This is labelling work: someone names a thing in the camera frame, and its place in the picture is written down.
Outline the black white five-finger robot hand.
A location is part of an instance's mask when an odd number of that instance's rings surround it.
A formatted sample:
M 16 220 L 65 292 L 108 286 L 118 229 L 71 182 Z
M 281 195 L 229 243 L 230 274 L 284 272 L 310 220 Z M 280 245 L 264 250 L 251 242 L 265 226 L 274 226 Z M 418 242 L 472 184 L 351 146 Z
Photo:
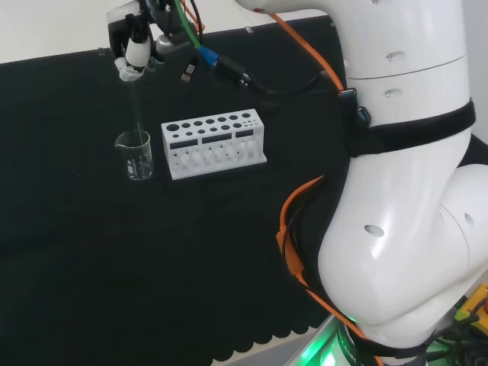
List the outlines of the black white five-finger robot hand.
M 150 28 L 158 10 L 157 1 L 131 1 L 107 13 L 110 49 L 123 82 L 140 79 L 150 63 L 163 63 Z

